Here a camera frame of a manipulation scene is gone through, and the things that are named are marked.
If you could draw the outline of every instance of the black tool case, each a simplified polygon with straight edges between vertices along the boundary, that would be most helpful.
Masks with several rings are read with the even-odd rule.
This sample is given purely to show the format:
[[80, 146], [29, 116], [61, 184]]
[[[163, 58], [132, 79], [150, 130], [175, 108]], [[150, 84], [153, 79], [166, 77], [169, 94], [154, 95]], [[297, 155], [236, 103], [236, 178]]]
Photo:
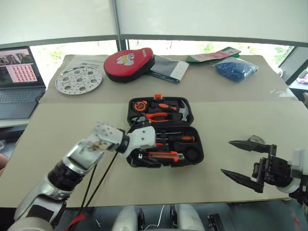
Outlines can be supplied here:
[[[158, 106], [159, 103], [171, 105], [172, 108], [163, 108]], [[186, 121], [182, 121], [182, 114], [176, 111], [176, 108], [183, 108], [184, 104], [187, 107], [188, 113]], [[155, 117], [152, 118], [152, 122], [149, 123], [148, 119], [139, 121], [141, 117], [146, 117], [146, 114], [154, 113], [167, 113], [167, 117]], [[155, 122], [155, 120], [168, 120], [164, 122]], [[201, 139], [198, 131], [191, 127], [193, 122], [193, 114], [189, 102], [185, 98], [181, 97], [161, 97], [161, 95], [155, 95], [155, 97], [146, 98], [134, 98], [129, 101], [128, 106], [128, 123], [131, 125], [131, 130], [141, 128], [144, 126], [152, 125], [156, 132], [156, 143], [163, 146], [156, 146], [152, 149], [134, 150], [130, 156], [127, 157], [127, 162], [132, 167], [150, 167], [157, 168], [164, 166], [182, 167], [186, 165], [196, 165], [203, 161], [204, 153], [202, 149]], [[151, 158], [148, 153], [152, 152], [177, 152], [183, 154], [184, 159], [181, 158], [175, 160], [172, 158]]]

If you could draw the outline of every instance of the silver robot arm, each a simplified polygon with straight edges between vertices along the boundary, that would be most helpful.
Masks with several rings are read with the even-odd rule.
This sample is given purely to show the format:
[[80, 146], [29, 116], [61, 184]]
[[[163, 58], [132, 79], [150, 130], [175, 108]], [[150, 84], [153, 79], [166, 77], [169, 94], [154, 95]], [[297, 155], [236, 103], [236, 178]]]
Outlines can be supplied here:
[[22, 200], [14, 215], [15, 223], [9, 231], [36, 226], [41, 230], [52, 230], [51, 227], [59, 223], [65, 211], [65, 201], [75, 186], [106, 151], [117, 151], [127, 157], [134, 149], [154, 146], [155, 130], [152, 126], [125, 135], [106, 123], [98, 123], [93, 132], [78, 142]]

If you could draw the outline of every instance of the open toolbox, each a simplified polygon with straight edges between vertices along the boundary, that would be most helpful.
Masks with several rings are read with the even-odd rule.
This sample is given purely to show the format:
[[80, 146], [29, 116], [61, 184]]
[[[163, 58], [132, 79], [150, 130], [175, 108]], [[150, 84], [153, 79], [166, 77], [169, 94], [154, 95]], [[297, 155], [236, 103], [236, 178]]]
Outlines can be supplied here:
[[189, 102], [181, 97], [134, 98], [129, 101], [128, 122], [132, 130], [151, 124], [156, 147], [135, 149], [127, 162], [132, 167], [181, 167], [203, 161], [198, 131], [191, 127], [193, 114]]

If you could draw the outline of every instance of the window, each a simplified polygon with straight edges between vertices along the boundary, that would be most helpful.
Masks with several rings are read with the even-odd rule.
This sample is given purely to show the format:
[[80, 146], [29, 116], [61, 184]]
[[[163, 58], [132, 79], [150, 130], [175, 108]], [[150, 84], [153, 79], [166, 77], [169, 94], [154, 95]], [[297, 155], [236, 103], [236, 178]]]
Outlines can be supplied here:
[[110, 55], [117, 52], [115, 40], [51, 44], [30, 48], [46, 86], [67, 54]]
[[233, 47], [242, 51], [242, 55], [262, 55], [273, 70], [277, 70], [279, 64], [293, 49], [292, 46], [282, 46], [260, 43], [243, 42], [210, 42], [210, 41], [182, 41], [182, 40], [129, 40], [129, 48], [152, 48], [157, 55], [188, 55], [212, 53]]

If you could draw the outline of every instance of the perforated disc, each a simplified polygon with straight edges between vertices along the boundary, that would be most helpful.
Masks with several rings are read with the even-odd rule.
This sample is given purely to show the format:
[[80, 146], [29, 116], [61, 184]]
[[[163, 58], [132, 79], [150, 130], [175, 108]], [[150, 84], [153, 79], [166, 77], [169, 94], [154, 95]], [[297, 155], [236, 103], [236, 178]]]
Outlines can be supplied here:
[[81, 95], [97, 88], [103, 81], [101, 73], [89, 66], [69, 69], [56, 80], [59, 92], [67, 95]]

